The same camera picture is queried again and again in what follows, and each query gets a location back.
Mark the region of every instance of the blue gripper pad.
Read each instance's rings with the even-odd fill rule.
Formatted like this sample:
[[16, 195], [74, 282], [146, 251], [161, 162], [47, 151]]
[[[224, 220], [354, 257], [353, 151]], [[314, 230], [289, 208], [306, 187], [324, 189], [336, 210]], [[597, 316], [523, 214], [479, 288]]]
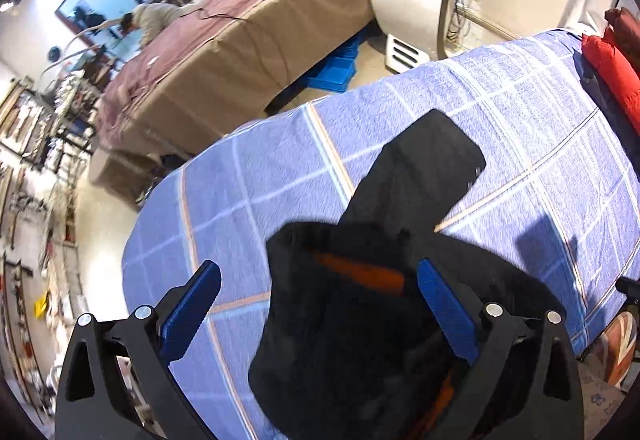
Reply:
[[187, 352], [187, 348], [220, 292], [222, 274], [218, 265], [207, 261], [206, 266], [196, 274], [198, 273], [199, 275], [191, 280], [193, 284], [160, 330], [161, 346], [158, 356], [167, 365], [181, 359]]
[[418, 263], [418, 288], [455, 356], [473, 365], [480, 355], [476, 326], [428, 259]]

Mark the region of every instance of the pillow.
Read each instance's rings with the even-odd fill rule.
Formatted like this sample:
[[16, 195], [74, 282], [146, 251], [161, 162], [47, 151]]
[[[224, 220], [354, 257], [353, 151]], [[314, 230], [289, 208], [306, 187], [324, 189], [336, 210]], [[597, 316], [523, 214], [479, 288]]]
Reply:
[[625, 7], [608, 10], [604, 17], [613, 27], [613, 43], [640, 73], [640, 22]]
[[582, 36], [582, 55], [606, 82], [640, 135], [640, 78], [626, 57], [610, 42]]

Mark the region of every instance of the mirror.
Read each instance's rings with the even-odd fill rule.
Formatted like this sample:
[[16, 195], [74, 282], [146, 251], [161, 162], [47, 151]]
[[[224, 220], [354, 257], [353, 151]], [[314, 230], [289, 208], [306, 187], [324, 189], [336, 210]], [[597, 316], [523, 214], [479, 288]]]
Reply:
[[[75, 34], [105, 21], [120, 19], [138, 4], [135, 0], [64, 0], [56, 10], [56, 16]], [[82, 36], [89, 45], [100, 44], [106, 55], [122, 62], [133, 58], [140, 45], [140, 33], [123, 36], [119, 26], [94, 30]]]

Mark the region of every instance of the pink bedsheet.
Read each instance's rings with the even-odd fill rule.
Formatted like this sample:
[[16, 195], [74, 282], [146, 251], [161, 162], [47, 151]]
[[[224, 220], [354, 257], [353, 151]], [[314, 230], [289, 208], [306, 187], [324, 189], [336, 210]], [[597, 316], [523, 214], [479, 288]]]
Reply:
[[154, 87], [201, 45], [214, 39], [233, 19], [210, 18], [217, 14], [243, 18], [263, 0], [204, 0], [196, 11], [175, 20], [137, 57], [122, 68], [104, 92], [96, 126], [104, 145], [116, 146], [118, 122], [132, 105], [144, 100]]

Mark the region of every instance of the beige shirt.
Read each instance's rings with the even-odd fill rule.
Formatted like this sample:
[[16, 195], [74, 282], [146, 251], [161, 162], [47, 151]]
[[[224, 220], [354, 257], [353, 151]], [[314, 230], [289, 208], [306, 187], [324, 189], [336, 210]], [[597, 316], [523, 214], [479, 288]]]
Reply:
[[177, 7], [168, 3], [140, 5], [133, 10], [133, 23], [142, 30], [140, 47], [144, 48], [177, 18], [193, 11], [193, 5]]

